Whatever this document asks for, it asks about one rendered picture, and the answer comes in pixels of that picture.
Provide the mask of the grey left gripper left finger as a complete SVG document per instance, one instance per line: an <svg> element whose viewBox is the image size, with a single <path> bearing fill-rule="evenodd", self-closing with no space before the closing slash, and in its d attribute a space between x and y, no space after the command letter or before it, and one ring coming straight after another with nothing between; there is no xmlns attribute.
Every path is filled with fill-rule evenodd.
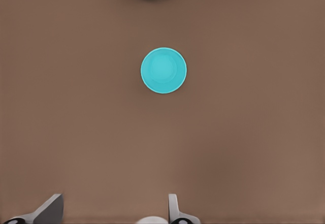
<svg viewBox="0 0 325 224"><path fill-rule="evenodd" d="M54 194L32 213L15 216L3 224L61 224L63 194Z"/></svg>

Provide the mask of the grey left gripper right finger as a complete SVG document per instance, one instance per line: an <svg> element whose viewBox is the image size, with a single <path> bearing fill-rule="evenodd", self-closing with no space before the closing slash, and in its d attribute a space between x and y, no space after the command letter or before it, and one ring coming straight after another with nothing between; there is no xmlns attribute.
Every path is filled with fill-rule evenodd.
<svg viewBox="0 0 325 224"><path fill-rule="evenodd" d="M169 224L201 224L201 221L196 216L185 214L179 210L176 194L168 194L168 208Z"/></svg>

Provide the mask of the blue bowl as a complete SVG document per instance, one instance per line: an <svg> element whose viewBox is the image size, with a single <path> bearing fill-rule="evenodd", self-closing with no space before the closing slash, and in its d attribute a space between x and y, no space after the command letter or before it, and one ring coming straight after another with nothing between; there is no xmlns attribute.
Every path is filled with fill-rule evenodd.
<svg viewBox="0 0 325 224"><path fill-rule="evenodd" d="M151 50L142 60L141 79L152 92L169 94L185 82L187 64L180 52L169 47Z"/></svg>

